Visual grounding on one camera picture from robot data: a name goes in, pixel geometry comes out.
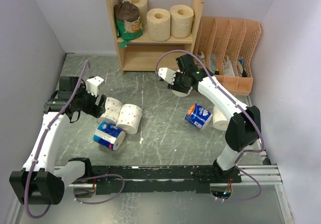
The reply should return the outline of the green brown paper roll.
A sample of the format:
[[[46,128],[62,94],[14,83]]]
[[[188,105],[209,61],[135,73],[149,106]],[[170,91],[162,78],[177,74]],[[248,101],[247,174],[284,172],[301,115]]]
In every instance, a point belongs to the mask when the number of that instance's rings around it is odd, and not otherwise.
[[[127,43],[139,38],[143,34],[140,11],[133,3],[122,1],[115,5],[114,17],[117,35],[122,39],[120,48],[127,47]]]

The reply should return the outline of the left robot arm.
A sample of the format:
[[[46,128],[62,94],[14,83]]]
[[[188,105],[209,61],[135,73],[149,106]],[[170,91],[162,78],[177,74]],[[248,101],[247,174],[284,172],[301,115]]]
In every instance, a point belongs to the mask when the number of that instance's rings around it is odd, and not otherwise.
[[[20,204],[57,205],[74,181],[88,183],[93,179],[89,158],[71,158],[59,170],[55,170],[55,160],[74,113],[99,118],[105,112],[106,96],[98,94],[103,84],[99,76],[87,80],[60,77],[59,88],[44,105],[42,127],[31,154],[22,169],[13,171],[9,178]]]

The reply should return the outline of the plain white roll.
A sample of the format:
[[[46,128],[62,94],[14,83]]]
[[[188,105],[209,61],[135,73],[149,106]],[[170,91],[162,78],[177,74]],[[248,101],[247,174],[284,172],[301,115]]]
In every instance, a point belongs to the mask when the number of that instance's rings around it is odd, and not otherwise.
[[[178,97],[186,97],[192,90],[192,80],[186,74],[176,71],[175,81],[171,86],[172,92]]]
[[[216,107],[213,107],[213,127],[217,130],[226,131],[228,127],[228,120],[223,113]]]

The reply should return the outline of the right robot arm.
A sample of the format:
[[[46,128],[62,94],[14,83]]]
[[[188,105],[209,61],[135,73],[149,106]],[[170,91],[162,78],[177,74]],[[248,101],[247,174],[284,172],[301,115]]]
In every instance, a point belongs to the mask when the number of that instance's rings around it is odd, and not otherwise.
[[[264,150],[260,110],[239,101],[205,66],[198,68],[196,60],[195,55],[183,51],[183,55],[176,59],[178,71],[162,68],[158,73],[165,75],[163,79],[169,89],[182,93],[195,90],[210,100],[227,119],[226,146],[213,163],[213,178],[222,183],[230,177],[230,172],[244,154]]]

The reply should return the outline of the beige paper roll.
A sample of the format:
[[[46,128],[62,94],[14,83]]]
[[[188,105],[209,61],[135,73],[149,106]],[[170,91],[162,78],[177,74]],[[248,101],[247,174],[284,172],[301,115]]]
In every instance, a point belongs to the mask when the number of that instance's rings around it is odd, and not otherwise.
[[[190,35],[194,19],[194,11],[186,5],[172,6],[171,35],[176,38],[185,38]]]
[[[124,2],[130,2],[138,7],[140,12],[141,24],[145,26],[147,24],[147,0],[123,0]]]
[[[151,9],[147,12],[148,37],[154,41],[167,41],[171,35],[171,14],[165,9]]]

